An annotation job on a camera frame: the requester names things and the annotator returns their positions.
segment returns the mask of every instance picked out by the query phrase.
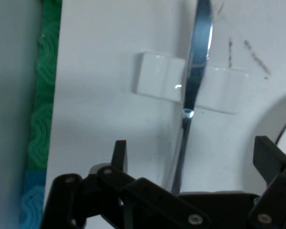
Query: dark scratch mark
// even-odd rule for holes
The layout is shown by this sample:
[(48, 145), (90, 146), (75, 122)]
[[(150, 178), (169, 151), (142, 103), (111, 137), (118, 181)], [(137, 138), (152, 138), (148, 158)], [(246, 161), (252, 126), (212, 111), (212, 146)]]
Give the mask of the dark scratch mark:
[(225, 2), (223, 2), (223, 3), (221, 4), (221, 7), (219, 8), (219, 10), (218, 10), (218, 12), (217, 12), (217, 15), (220, 14), (221, 10), (222, 10), (223, 7), (224, 7), (224, 4), (225, 4)]
[(252, 51), (252, 46), (249, 41), (245, 40), (244, 44), (245, 47), (250, 51), (252, 59), (258, 64), (258, 66), (261, 67), (266, 74), (271, 75), (270, 69), (264, 64), (264, 62), (260, 58), (258, 58), (256, 53)]
[(245, 46), (246, 46), (246, 48), (247, 48), (248, 50), (251, 50), (251, 49), (252, 49), (252, 47), (251, 47), (249, 41), (245, 40), (245, 41), (244, 41), (244, 44), (245, 44)]
[(229, 68), (232, 68), (232, 38), (229, 38)]

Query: white wall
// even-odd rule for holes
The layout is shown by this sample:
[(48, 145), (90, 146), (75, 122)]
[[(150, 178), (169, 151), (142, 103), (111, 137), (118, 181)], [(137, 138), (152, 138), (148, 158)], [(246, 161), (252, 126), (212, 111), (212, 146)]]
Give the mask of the white wall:
[(0, 0), (0, 229), (19, 228), (41, 0)]

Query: metal screw head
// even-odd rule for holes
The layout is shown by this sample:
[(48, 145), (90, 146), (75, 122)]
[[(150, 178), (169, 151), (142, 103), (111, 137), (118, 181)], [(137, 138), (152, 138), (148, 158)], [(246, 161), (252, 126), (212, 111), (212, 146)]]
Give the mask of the metal screw head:
[(192, 225), (201, 225), (204, 219), (200, 215), (192, 214), (189, 216), (188, 221)]
[(111, 174), (112, 170), (110, 168), (107, 168), (104, 170), (104, 174)]
[(267, 214), (258, 214), (257, 219), (259, 222), (264, 223), (264, 224), (270, 224), (272, 223), (272, 218), (270, 215)]
[(66, 183), (72, 183), (74, 181), (74, 177), (68, 177), (65, 181)]

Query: reflective metal utensil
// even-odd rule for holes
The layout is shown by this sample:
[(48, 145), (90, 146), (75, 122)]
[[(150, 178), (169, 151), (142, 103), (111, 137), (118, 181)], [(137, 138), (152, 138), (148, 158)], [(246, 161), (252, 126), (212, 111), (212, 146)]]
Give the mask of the reflective metal utensil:
[(196, 97), (208, 60), (212, 39), (212, 30), (213, 22), (211, 0), (198, 0), (186, 69), (182, 140), (180, 148), (176, 150), (178, 155), (171, 191), (173, 194), (180, 193), (186, 144), (191, 126), (191, 120), (194, 115)]

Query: blue fabric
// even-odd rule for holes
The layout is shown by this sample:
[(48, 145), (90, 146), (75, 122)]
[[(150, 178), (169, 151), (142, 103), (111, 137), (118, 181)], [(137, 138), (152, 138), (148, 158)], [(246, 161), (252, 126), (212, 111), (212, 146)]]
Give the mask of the blue fabric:
[(46, 171), (28, 170), (22, 196), (21, 229), (38, 229), (42, 219)]

